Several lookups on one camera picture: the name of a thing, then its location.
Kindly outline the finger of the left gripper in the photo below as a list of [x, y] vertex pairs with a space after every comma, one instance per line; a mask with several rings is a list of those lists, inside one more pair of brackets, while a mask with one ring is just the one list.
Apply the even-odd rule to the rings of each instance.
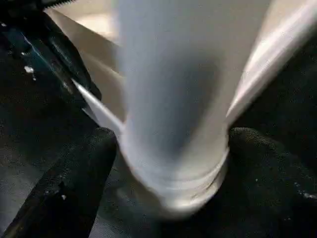
[[46, 41], [49, 48], [57, 58], [61, 60], [62, 65], [70, 73], [72, 78], [100, 100], [102, 94], [91, 79], [77, 48], [49, 15], [45, 12], [41, 12], [41, 17], [44, 29], [46, 30]]
[[2, 22], [0, 34], [22, 59], [25, 71], [44, 89], [73, 107], [86, 106], [76, 81], [49, 48], [42, 22]]

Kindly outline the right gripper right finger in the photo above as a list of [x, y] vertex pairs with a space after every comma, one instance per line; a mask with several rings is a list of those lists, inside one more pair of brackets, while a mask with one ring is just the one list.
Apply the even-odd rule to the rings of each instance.
[[317, 178], [281, 143], [246, 128], [229, 136], [231, 158], [218, 194], [214, 238], [314, 238]]

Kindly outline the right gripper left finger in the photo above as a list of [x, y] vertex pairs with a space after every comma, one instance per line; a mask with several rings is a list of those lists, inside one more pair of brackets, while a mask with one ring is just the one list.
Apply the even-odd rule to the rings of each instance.
[[89, 237], [115, 157], [114, 132], [94, 129], [44, 173], [2, 237]]

